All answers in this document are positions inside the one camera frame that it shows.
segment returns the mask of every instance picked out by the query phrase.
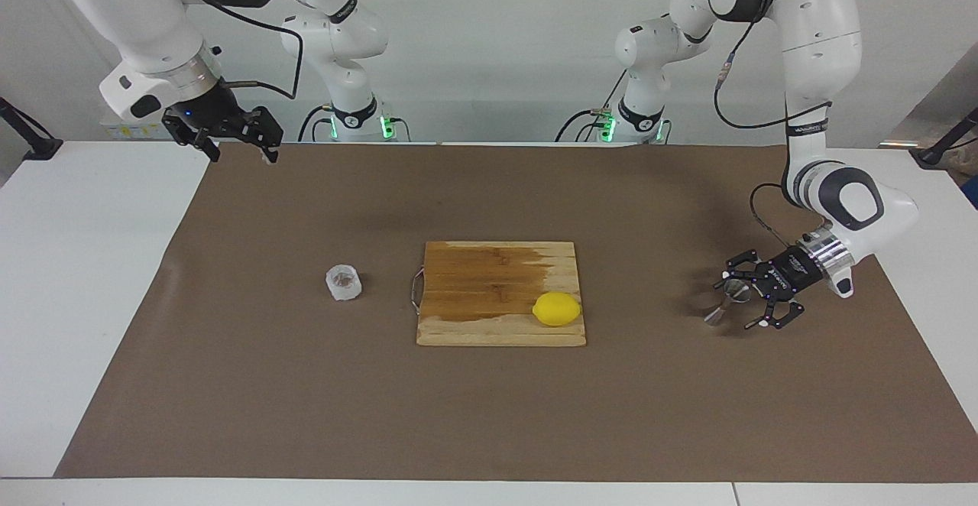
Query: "cutting board handle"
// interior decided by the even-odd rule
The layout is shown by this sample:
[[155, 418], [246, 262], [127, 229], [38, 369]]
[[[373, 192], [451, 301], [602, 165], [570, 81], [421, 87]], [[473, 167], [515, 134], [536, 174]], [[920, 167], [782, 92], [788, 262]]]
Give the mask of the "cutting board handle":
[[[418, 293], [419, 293], [418, 283], [419, 282], [422, 282], [422, 283], [425, 282], [425, 266], [423, 266], [423, 265], [422, 265], [422, 268], [420, 268], [418, 270], [418, 272], [415, 273], [415, 277], [413, 279], [411, 279], [411, 304], [415, 307], [415, 314], [416, 315], [422, 314], [422, 307], [420, 306], [420, 300], [418, 298]], [[425, 287], [423, 286], [423, 284], [422, 284], [422, 287], [420, 288], [420, 293], [422, 293], [422, 294], [425, 293]]]

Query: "blue object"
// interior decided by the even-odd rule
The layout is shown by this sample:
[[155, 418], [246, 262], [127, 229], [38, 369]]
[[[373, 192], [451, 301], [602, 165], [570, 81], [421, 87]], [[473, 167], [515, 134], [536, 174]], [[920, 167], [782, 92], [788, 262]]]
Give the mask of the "blue object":
[[961, 186], [961, 190], [964, 191], [964, 196], [971, 200], [974, 204], [975, 209], [978, 209], [978, 177], [972, 177], [967, 183]]

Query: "white table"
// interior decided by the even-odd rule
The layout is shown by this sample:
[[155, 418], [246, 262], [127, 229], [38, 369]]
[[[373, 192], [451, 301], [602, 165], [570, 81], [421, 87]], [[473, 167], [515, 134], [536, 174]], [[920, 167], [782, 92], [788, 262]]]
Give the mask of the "white table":
[[[918, 202], [920, 223], [878, 258], [978, 423], [978, 212], [904, 151], [831, 155]], [[174, 144], [78, 141], [53, 161], [22, 165], [0, 189], [0, 504], [978, 504], [978, 484], [51, 479], [206, 166]]]

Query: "black stand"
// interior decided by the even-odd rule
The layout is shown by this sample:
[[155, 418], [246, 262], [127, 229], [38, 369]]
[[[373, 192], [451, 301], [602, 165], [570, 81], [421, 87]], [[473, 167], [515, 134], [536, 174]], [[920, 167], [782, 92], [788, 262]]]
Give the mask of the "black stand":
[[24, 122], [20, 112], [2, 96], [0, 96], [0, 117], [7, 120], [10, 127], [14, 128], [14, 131], [20, 134], [31, 146], [31, 151], [24, 155], [25, 161], [49, 161], [64, 143], [64, 141], [53, 137], [39, 136], [34, 128]]
[[971, 131], [971, 128], [978, 125], [978, 109], [972, 110], [970, 115], [965, 116], [964, 120], [951, 128], [937, 144], [931, 148], [911, 148], [911, 157], [914, 157], [916, 164], [925, 170], [937, 169], [936, 166], [944, 157], [949, 148], [953, 147], [964, 134]]

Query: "yellow fruit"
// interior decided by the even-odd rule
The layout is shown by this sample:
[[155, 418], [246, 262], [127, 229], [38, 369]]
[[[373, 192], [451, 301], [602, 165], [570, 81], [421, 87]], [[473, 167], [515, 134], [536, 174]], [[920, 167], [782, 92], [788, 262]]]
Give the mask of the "yellow fruit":
[[570, 294], [562, 291], [549, 291], [537, 298], [533, 315], [549, 327], [569, 325], [581, 315], [581, 304]]

